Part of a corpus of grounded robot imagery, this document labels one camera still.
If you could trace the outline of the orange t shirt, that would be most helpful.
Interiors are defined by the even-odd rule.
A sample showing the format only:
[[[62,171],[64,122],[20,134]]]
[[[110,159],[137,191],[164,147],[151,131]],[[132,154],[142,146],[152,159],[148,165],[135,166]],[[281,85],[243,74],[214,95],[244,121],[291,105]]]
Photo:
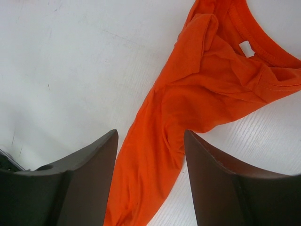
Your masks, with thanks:
[[[179,176],[184,132],[205,133],[301,89],[301,62],[244,0],[197,0],[118,154],[106,226],[145,226]]]

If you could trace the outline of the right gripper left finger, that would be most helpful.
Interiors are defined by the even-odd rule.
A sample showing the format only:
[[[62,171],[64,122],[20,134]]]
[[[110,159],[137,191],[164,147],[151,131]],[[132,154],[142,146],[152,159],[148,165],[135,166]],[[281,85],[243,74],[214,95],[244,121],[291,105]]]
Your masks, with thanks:
[[[90,145],[36,170],[0,153],[3,226],[101,226],[117,155],[113,129]]]

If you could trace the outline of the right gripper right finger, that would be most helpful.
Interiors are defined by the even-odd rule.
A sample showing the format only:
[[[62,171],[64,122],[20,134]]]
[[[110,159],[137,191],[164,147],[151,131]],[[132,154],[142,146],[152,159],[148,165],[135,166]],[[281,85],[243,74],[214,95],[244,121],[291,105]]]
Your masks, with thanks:
[[[300,225],[300,175],[250,165],[189,130],[184,145],[198,225]]]

